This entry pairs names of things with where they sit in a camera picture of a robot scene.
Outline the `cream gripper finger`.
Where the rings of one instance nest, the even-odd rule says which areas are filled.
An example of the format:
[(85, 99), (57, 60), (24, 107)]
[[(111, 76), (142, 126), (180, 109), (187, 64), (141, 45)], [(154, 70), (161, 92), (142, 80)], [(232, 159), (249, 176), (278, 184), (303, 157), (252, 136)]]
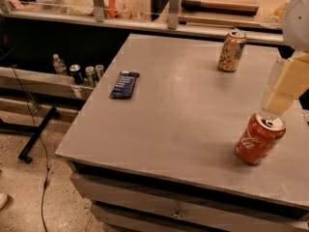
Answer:
[(264, 99), (264, 112), (285, 113), (309, 89), (309, 53), (279, 59), (271, 70)]

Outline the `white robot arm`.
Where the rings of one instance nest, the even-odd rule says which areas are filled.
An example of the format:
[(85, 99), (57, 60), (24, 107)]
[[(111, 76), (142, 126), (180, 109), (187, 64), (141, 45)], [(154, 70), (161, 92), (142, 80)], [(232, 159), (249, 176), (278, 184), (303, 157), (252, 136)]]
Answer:
[(283, 115), (309, 86), (309, 0), (290, 0), (283, 22), (284, 43), (299, 52), (276, 63), (268, 80), (260, 113)]

